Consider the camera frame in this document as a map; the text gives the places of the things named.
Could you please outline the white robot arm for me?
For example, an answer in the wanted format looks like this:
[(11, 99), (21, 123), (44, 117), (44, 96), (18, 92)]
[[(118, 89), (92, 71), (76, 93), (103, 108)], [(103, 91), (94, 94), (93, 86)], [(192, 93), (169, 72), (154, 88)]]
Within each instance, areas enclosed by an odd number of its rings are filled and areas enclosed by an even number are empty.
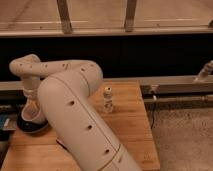
[(142, 171), (88, 101), (103, 79), (97, 63), (43, 62), (30, 54), (12, 60), (9, 68), (27, 98), (21, 119), (50, 124), (82, 171)]

